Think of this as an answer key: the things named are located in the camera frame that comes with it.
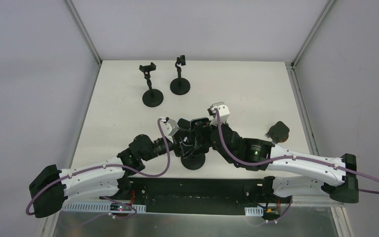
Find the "blue phone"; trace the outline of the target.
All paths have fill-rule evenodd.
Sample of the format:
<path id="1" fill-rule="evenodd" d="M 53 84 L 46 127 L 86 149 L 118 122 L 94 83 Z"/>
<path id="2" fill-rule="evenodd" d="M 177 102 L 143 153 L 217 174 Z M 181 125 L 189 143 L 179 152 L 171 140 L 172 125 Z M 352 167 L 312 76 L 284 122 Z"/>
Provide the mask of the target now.
<path id="1" fill-rule="evenodd" d="M 189 122 L 189 134 L 191 137 L 202 136 L 205 128 L 208 128 L 210 120 L 208 118 L 196 118 Z"/>

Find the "aluminium frame rail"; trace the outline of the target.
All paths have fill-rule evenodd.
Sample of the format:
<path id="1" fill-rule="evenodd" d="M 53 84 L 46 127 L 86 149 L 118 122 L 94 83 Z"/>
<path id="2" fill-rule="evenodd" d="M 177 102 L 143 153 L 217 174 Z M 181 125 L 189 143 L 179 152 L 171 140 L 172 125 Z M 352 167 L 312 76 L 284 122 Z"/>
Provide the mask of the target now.
<path id="1" fill-rule="evenodd" d="M 344 207 L 344 203 L 330 199 L 327 196 L 293 196 L 293 206 L 301 207 Z"/>

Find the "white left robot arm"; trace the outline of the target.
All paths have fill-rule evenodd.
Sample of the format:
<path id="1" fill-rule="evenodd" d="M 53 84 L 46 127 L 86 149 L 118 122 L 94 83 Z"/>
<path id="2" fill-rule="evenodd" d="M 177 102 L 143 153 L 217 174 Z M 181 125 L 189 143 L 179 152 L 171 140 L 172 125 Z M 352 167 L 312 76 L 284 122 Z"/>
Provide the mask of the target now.
<path id="1" fill-rule="evenodd" d="M 87 198 L 116 196 L 126 199 L 131 193 L 130 176 L 164 176 L 170 169 L 173 153 L 187 158 L 193 152 L 185 152 L 184 147 L 198 148 L 194 137 L 196 125 L 209 124 L 208 118 L 190 121 L 159 118 L 160 138 L 157 140 L 151 140 L 145 134 L 138 135 L 125 150 L 93 165 L 67 169 L 49 165 L 30 183 L 31 200 L 25 213 L 44 218 L 68 204 Z"/>

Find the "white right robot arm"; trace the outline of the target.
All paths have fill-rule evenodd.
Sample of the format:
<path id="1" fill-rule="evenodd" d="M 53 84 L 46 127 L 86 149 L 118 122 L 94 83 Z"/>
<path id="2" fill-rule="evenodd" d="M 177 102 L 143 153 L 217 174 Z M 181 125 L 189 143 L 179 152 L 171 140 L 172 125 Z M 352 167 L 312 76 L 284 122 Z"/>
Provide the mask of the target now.
<path id="1" fill-rule="evenodd" d="M 183 144 L 190 146 L 192 155 L 204 155 L 213 149 L 237 168 L 294 173 L 290 178 L 263 178 L 260 194 L 266 202 L 279 197 L 323 194 L 343 203 L 359 201 L 357 162 L 353 154 L 334 158 L 304 154 L 270 141 L 241 137 L 227 123 L 218 124 L 208 118 L 193 119 L 185 128 L 189 133 L 184 136 Z"/>

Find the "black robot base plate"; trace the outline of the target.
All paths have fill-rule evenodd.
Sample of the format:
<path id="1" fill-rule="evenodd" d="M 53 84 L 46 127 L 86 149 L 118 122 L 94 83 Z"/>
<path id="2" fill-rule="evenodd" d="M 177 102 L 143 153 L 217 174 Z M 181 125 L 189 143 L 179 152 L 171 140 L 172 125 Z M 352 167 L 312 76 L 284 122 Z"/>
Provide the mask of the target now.
<path id="1" fill-rule="evenodd" d="M 277 203 L 261 184 L 261 179 L 129 177 L 110 198 L 134 198 L 134 204 L 144 205 L 148 213 L 243 215 L 246 207 Z"/>

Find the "small black brown wedge stand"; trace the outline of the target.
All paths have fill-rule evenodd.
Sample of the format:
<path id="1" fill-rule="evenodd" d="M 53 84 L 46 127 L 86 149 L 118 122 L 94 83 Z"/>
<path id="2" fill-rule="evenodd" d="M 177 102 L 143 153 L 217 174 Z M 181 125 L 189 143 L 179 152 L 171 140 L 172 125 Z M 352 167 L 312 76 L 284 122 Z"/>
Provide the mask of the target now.
<path id="1" fill-rule="evenodd" d="M 267 138 L 272 140 L 272 143 L 284 143 L 289 138 L 289 127 L 282 121 L 278 121 L 276 124 L 271 126 L 268 132 L 265 134 Z"/>

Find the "black phone stand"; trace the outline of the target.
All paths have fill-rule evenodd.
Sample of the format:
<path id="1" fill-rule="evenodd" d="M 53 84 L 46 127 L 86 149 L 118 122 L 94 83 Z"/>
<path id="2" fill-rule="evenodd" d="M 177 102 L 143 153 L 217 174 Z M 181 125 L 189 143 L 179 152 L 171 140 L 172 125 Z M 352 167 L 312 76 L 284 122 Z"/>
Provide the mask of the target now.
<path id="1" fill-rule="evenodd" d="M 163 93 L 152 87 L 151 75 L 150 72 L 156 70 L 156 65 L 154 62 L 151 62 L 149 65 L 140 65 L 139 70 L 144 74 L 144 79 L 147 82 L 148 90 L 143 94 L 142 101 L 144 105 L 150 108 L 159 106 L 163 100 Z"/>
<path id="2" fill-rule="evenodd" d="M 177 69 L 177 78 L 173 79 L 170 83 L 170 90 L 175 95 L 185 95 L 190 91 L 190 82 L 182 77 L 181 66 L 186 65 L 185 55 L 177 57 L 175 68 Z"/>
<path id="3" fill-rule="evenodd" d="M 205 164 L 205 160 L 205 154 L 189 155 L 186 158 L 181 158 L 181 163 L 188 170 L 198 170 Z"/>

